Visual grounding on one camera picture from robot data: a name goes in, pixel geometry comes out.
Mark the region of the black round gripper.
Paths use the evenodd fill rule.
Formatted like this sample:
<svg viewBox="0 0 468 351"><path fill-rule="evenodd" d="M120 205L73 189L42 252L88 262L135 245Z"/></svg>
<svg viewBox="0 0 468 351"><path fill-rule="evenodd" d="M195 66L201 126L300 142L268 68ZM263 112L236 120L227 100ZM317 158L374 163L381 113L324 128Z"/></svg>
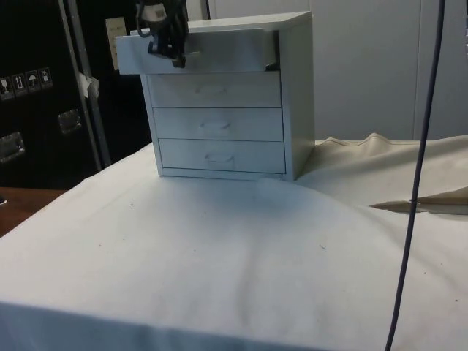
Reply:
<svg viewBox="0 0 468 351"><path fill-rule="evenodd" d="M165 19L161 22L161 28L169 28L171 25L171 44L170 32L168 29L158 31L150 30L152 37L148 45L148 53L164 58L171 58L171 45L173 49L173 66L175 68L184 68L186 66L185 42L187 37L187 7L185 0L163 0L165 8Z"/></svg>

